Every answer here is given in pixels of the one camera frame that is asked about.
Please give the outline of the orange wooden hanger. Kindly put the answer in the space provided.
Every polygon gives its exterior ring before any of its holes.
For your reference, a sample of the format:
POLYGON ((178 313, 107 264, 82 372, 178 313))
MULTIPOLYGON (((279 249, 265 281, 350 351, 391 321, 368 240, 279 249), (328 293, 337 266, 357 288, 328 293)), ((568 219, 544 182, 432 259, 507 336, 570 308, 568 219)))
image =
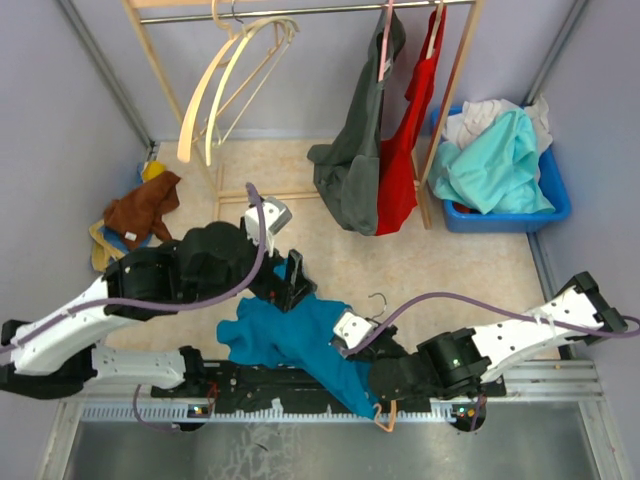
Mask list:
MULTIPOLYGON (((369 298, 375 298, 375 297, 380 297, 382 299, 383 306, 381 311, 373 316, 373 319, 377 319, 378 317, 381 317, 386 312, 387 305, 388 305, 387 299, 384 294, 380 292, 375 292, 369 295, 369 298)), ((382 416, 383 416, 382 404, 376 403, 374 405, 374 409, 375 409, 374 424, 386 433, 393 433, 396 422, 397 422, 397 416, 398 416, 398 401, 391 400, 389 402, 389 412, 388 412, 387 423, 384 423, 382 420, 382 416)))

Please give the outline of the blue t shirt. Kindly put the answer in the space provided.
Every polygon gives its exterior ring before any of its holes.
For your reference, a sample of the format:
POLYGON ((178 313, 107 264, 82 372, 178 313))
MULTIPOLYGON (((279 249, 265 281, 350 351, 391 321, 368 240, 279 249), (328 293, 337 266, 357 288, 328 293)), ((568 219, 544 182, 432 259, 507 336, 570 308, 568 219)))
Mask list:
POLYGON ((330 345, 335 323, 349 308, 311 294, 283 313, 256 297, 243 298, 237 318, 217 325, 217 340, 230 348, 232 362, 302 369, 353 414, 372 419, 378 398, 368 386, 371 365, 347 360, 330 345))

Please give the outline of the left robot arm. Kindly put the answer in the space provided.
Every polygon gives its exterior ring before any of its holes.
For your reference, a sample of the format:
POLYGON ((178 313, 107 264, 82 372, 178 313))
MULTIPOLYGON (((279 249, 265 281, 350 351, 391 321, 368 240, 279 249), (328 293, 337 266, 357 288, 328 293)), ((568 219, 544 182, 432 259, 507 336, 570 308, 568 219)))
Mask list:
POLYGON ((201 352, 183 346, 165 353, 118 351, 103 340, 117 329, 169 315, 140 302, 184 305, 228 299, 243 290, 292 310, 316 284, 303 257, 290 250, 258 251, 258 236, 243 224, 216 221, 183 239, 139 248, 111 264, 104 275, 53 314, 36 322, 9 320, 1 328, 5 392, 38 400, 70 397, 93 385, 150 385, 170 396, 201 394, 208 373, 201 352))

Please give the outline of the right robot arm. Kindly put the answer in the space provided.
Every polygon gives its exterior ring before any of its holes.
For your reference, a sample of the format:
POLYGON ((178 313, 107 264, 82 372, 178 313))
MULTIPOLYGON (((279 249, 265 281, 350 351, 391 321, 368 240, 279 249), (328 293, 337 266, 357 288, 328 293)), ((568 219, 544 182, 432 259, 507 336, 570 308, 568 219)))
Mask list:
POLYGON ((419 344, 413 354, 375 360, 368 385, 383 401, 473 397, 484 385, 548 347, 579 341, 593 344, 639 334, 637 329, 629 329, 631 318, 608 304, 587 272, 575 275, 555 298, 524 314, 514 314, 461 294, 433 292, 406 302, 391 318, 396 319, 409 307, 430 299, 461 301, 501 318, 493 324, 437 335, 419 344))

